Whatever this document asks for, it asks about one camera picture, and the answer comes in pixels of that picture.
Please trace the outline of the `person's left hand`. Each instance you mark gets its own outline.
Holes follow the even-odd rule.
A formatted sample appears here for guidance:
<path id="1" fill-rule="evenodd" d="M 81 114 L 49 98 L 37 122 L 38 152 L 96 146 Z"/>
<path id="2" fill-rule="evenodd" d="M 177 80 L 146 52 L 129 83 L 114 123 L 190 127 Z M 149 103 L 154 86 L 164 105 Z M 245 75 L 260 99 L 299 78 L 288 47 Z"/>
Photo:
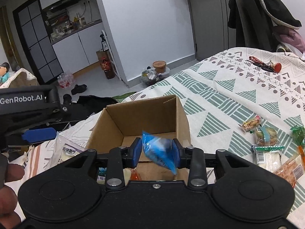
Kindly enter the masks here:
<path id="1" fill-rule="evenodd" d="M 21 222 L 20 216 L 15 212 L 17 195 L 5 183 L 21 180 L 24 174 L 22 166 L 8 163 L 8 158 L 1 154 L 1 228 L 14 228 Z"/>

